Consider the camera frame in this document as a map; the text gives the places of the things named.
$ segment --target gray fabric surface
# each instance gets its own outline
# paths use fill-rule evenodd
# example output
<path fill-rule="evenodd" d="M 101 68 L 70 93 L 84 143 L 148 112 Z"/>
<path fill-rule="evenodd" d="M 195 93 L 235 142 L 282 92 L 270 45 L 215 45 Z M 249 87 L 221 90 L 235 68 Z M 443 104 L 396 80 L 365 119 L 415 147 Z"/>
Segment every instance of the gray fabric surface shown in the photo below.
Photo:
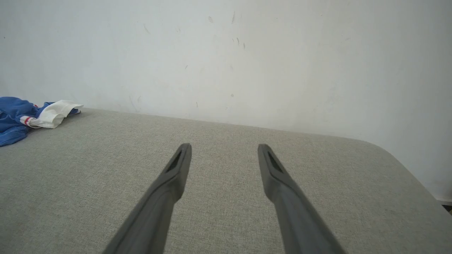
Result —
<path fill-rule="evenodd" d="M 452 216 L 393 156 L 331 136 L 83 109 L 0 148 L 2 253 L 98 253 L 176 148 L 193 146 L 166 253 L 283 253 L 269 144 L 349 253 L 445 253 Z"/>

